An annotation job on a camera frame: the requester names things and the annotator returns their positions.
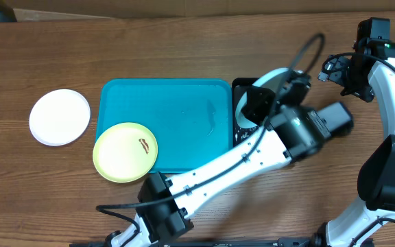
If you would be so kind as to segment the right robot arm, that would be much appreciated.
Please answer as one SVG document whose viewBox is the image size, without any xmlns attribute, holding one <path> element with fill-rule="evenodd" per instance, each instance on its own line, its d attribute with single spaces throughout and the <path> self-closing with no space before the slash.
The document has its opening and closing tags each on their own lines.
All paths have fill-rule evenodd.
<svg viewBox="0 0 395 247">
<path fill-rule="evenodd" d="M 384 140 L 359 171 L 356 199 L 319 228 L 311 246 L 372 246 L 373 233 L 395 224 L 395 43 L 390 40 L 390 20 L 360 22 L 352 48 L 330 55 L 318 78 L 342 86 L 343 96 L 376 99 Z"/>
</svg>

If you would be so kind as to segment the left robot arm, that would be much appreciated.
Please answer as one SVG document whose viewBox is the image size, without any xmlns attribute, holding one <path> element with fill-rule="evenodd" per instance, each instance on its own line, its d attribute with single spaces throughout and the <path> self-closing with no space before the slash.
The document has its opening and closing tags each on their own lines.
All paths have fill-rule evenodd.
<svg viewBox="0 0 395 247">
<path fill-rule="evenodd" d="M 170 178 L 145 179 L 133 204 L 136 216 L 124 232 L 107 236 L 105 246 L 162 246 L 193 228 L 192 217 L 213 198 L 254 176 L 286 167 L 317 153 L 353 125 L 341 103 L 321 110 L 302 106 L 310 76 L 280 68 L 256 80 L 241 96 L 236 121 L 257 129 L 209 163 Z"/>
</svg>

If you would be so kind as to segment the yellow plate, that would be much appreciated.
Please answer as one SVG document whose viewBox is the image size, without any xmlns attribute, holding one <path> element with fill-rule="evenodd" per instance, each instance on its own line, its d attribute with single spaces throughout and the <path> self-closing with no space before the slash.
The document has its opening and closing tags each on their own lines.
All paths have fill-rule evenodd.
<svg viewBox="0 0 395 247">
<path fill-rule="evenodd" d="M 114 183 L 142 178 L 154 166 L 158 143 L 153 133 L 139 123 L 118 123 L 104 131 L 93 148 L 97 172 Z"/>
</svg>

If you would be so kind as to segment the white plate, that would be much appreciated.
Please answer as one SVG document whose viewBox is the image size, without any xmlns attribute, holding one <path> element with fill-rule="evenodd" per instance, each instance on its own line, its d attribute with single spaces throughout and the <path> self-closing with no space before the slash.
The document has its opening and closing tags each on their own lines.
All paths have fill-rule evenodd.
<svg viewBox="0 0 395 247">
<path fill-rule="evenodd" d="M 43 95 L 29 114 L 32 136 L 48 146 L 69 144 L 87 129 L 91 108 L 86 98 L 71 89 L 58 89 Z"/>
</svg>

